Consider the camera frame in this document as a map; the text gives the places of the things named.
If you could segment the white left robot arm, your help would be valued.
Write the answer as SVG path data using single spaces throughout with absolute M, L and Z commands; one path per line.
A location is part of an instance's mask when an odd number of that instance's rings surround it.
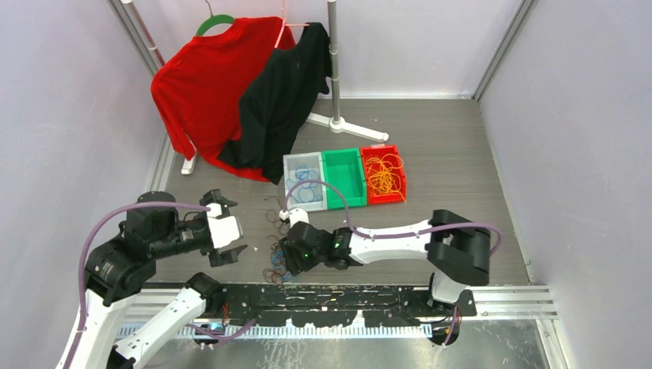
M 118 234 L 93 247 L 88 236 L 78 269 L 79 308 L 60 368 L 143 368 L 183 327 L 194 319 L 220 317 L 227 310 L 226 290 L 199 272 L 185 282 L 173 300 L 135 333 L 117 334 L 125 315 L 159 260 L 198 251 L 213 267 L 233 264 L 241 253 L 235 242 L 243 235 L 231 214 L 235 202 L 218 189 L 189 206 L 165 191 L 150 191 L 134 204 L 119 208 L 125 220 Z

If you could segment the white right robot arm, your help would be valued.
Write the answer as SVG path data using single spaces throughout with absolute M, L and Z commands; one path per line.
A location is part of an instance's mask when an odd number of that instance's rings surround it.
M 280 246 L 285 267 L 293 276 L 319 264 L 346 270 L 377 261 L 426 260 L 431 275 L 427 305 L 439 316 L 455 308 L 461 292 L 490 281 L 490 259 L 499 230 L 472 222 L 448 210 L 434 211 L 431 219 L 393 228 L 320 230 L 301 209 L 280 211 L 291 227 Z

